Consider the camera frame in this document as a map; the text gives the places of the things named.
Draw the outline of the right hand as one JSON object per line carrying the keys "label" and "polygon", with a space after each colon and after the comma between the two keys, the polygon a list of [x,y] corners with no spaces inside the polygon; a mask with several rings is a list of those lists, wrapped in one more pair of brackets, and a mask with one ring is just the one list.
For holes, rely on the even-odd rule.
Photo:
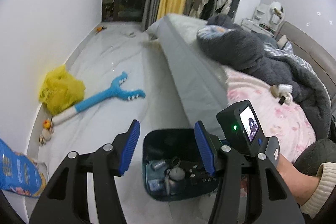
{"label": "right hand", "polygon": [[278,157],[277,170],[299,205],[306,203],[318,187],[319,177],[299,172],[282,154]]}

